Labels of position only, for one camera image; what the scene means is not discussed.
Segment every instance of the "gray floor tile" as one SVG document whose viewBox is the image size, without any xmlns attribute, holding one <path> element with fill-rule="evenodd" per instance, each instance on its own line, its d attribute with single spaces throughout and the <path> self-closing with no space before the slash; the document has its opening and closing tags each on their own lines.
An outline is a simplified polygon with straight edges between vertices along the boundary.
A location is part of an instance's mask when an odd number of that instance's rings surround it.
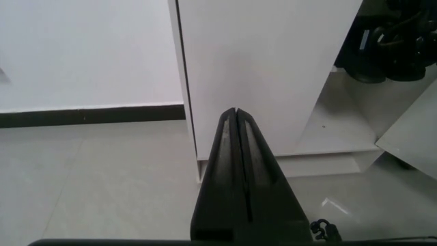
<svg viewBox="0 0 437 246">
<path fill-rule="evenodd" d="M 344 240 L 436 235 L 437 181 L 387 155 L 364 174 L 288 180 L 309 220 L 329 220 Z"/>
<path fill-rule="evenodd" d="M 44 237 L 189 239 L 195 174 L 186 121 L 89 126 Z"/>
<path fill-rule="evenodd" d="M 82 142 L 82 126 L 0 129 L 0 245 L 42 237 Z"/>
</svg>

